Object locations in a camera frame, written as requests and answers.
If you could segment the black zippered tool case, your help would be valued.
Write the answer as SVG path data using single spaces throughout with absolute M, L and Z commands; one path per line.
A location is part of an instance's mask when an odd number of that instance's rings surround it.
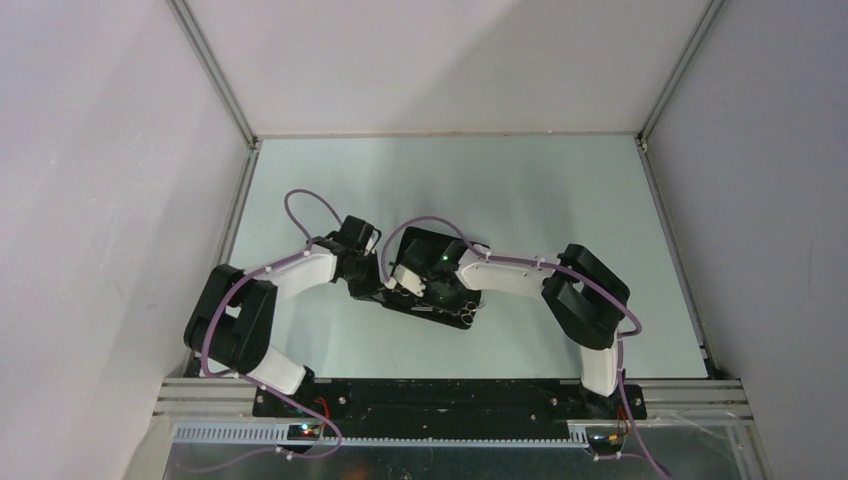
M 468 330 L 481 308 L 482 293 L 463 285 L 457 276 L 467 246 L 460 238 L 418 227 L 401 231 L 398 253 L 391 263 L 392 286 L 382 306 L 402 314 Z

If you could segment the silver thinning scissors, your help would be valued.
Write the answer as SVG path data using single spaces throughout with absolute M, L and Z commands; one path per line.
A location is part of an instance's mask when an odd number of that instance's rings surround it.
M 456 311 L 434 306 L 415 306 L 410 309 L 410 314 L 440 325 L 467 330 L 473 325 L 474 318 L 479 310 L 480 307 L 476 303 L 467 302 Z

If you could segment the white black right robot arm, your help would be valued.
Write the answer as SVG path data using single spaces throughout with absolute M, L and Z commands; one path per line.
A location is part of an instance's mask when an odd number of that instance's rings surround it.
M 407 247 L 393 267 L 385 259 L 380 267 L 388 287 L 421 300 L 431 297 L 438 307 L 456 297 L 458 289 L 543 301 L 564 334 L 579 346 L 585 411 L 606 418 L 620 407 L 623 360 L 618 344 L 640 333 L 641 324 L 633 320 L 633 330 L 621 330 L 622 320 L 633 317 L 627 306 L 630 288 L 586 247 L 570 244 L 552 258 L 523 258 L 452 238 L 442 250 L 426 245 L 419 254 Z

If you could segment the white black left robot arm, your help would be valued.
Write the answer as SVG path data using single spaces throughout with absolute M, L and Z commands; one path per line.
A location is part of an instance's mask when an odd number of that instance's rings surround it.
M 184 344 L 224 367 L 278 391 L 292 416 L 316 403 L 314 372 L 272 345 L 275 307 L 307 290 L 342 279 L 351 296 L 369 299 L 382 287 L 376 245 L 382 232 L 347 216 L 338 230 L 309 239 L 300 250 L 252 271 L 216 266 L 185 327 Z

